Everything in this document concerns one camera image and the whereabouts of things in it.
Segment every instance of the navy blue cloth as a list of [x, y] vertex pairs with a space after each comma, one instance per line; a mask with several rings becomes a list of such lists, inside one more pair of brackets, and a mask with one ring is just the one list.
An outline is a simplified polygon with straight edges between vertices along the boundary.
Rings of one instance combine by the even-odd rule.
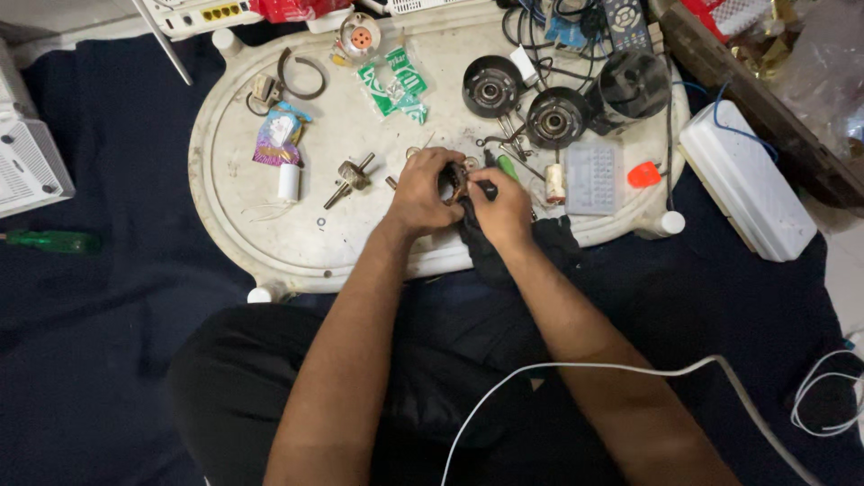
[[[284, 33], [268, 29], [245, 39]], [[82, 42], [24, 73], [78, 194], [0, 220], [0, 230], [86, 231], [104, 249], [78, 256], [0, 246], [1, 484], [203, 483], [172, 425], [165, 373], [205, 317], [243, 302], [254, 282], [210, 240], [188, 189], [189, 135], [224, 63], [206, 35], [175, 49], [194, 86], [152, 35]], [[840, 341], [823, 285], [824, 239], [798, 261], [766, 262], [691, 172], [675, 196], [687, 218], [682, 235], [589, 248], [571, 278], [658, 368], [722, 352], [807, 467], [828, 484], [860, 484], [857, 432], [812, 438], [789, 423], [785, 404]], [[487, 290], [463, 272], [411, 286], [403, 304], [453, 318], [466, 291]], [[301, 296], [295, 305], [323, 314], [332, 299]], [[688, 319], [697, 332], [680, 324]], [[673, 386], [743, 483], [800, 483], [716, 369]]]

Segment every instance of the forearm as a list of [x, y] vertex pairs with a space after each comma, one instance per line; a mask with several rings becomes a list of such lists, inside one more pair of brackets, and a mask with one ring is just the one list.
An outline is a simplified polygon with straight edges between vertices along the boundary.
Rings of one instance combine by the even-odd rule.
[[[650, 367], [536, 246], [502, 257], [555, 361]], [[560, 373], [631, 483], [737, 484], [664, 379], [598, 368]]]
[[372, 231], [291, 390], [265, 484], [368, 482], [412, 241], [387, 220]]

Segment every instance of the yellow ethernet port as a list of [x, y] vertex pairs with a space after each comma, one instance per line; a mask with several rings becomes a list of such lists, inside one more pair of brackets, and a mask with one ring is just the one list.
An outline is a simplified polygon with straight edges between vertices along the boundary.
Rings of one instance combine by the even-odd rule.
[[222, 17], [237, 16], [242, 13], [239, 3], [226, 3], [225, 5], [202, 10], [201, 16], [204, 17], [205, 22], [212, 22]]

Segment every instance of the green handle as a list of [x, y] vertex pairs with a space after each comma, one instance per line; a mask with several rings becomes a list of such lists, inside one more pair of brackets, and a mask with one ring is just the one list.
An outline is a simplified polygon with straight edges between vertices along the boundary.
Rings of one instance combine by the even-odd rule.
[[70, 231], [12, 230], [6, 233], [7, 245], [29, 246], [52, 253], [98, 253], [99, 238], [93, 234]]
[[519, 176], [516, 175], [516, 168], [513, 167], [513, 162], [508, 156], [498, 156], [498, 167], [508, 176], [519, 180]]

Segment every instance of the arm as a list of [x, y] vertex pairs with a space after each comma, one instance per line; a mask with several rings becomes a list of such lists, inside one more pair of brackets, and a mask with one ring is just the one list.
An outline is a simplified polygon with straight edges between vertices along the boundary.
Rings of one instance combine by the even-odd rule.
[[[530, 199], [497, 169], [472, 174], [498, 186], [489, 202], [469, 184], [483, 233], [499, 251], [555, 361], [648, 361], [543, 255], [531, 238]], [[631, 484], [739, 484], [666, 381], [599, 368], [560, 368], [582, 413]]]
[[438, 173], [459, 152], [426, 149], [405, 164], [393, 203], [315, 335], [276, 430], [265, 485], [369, 482], [390, 372], [391, 335], [416, 238], [462, 217]]

